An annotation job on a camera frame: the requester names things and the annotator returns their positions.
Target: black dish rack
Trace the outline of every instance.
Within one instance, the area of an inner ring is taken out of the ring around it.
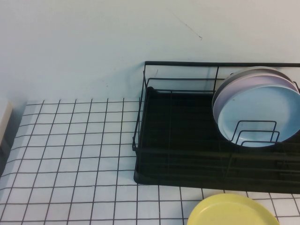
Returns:
[[[147,66],[215,68],[216,74],[214,78],[146,79]],[[269,141],[274,145],[249,148],[223,138],[213,119],[212,97],[216,84],[223,80],[218,78],[219,69],[251,66],[300,68],[300,64],[291,63],[145,62],[132,145],[137,156],[137,183],[300,193],[300,132],[277,142],[280,133],[276,122],[260,121],[274,123],[271,133],[276,140]],[[212,84],[205,90],[163,88],[163,83],[174,81]],[[151,82],[159,88],[152,87]]]

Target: plate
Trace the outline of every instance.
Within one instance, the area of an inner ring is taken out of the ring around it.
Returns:
[[[187,225],[279,225],[279,222],[250,198],[219,194],[202,200],[193,209]]]
[[[234,81],[232,81],[229,85],[227,85],[217,97],[214,106],[213,106],[213,115],[215,121],[218,122],[219,114],[226,104],[226,102],[235,94],[240,91],[247,90],[255,85],[282,85],[286,86],[294,91],[298,91],[295,85],[289,82],[287,79],[284,79],[281,76],[269,74],[269,73],[254,73],[252,75],[242,76]]]
[[[278,75],[284,79],[287,79],[289,82],[292,83],[292,80],[285,74],[279,72],[278,70],[272,68],[272,67],[248,67],[245,68],[243,70],[237,71],[233,74],[231,74],[230,76],[228,76],[223,83],[220,85],[220,87],[216,90],[213,98],[212,98],[212,106],[214,106],[214,103],[217,99],[217,97],[219,96],[219,94],[221,93],[221,91],[228,85],[230,84],[232,81],[243,77],[243,76],[247,76],[247,75],[252,75],[254,73],[269,73],[269,74],[274,74],[274,75]]]
[[[272,135],[274,122],[241,122],[240,120],[271,120],[276,122],[275,130],[280,132],[278,141],[293,136],[300,128],[300,94],[282,85],[257,85],[232,96],[222,108],[218,117],[221,134],[233,143],[247,147],[264,147],[276,141]]]

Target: yellow bowl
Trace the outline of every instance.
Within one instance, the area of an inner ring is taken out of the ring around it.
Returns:
[[[192,211],[187,225],[279,225],[262,205],[235,194],[213,195]]]

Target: stacked plates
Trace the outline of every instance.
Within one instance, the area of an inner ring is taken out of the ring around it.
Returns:
[[[238,145],[273,145],[300,129],[299,91],[289,77],[270,67],[230,75],[216,91],[212,107],[221,134]]]

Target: grid tablecloth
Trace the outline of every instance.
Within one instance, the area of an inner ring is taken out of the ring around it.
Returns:
[[[255,199],[300,224],[300,195],[137,185],[139,99],[29,102],[0,179],[1,225],[185,225],[218,193]]]

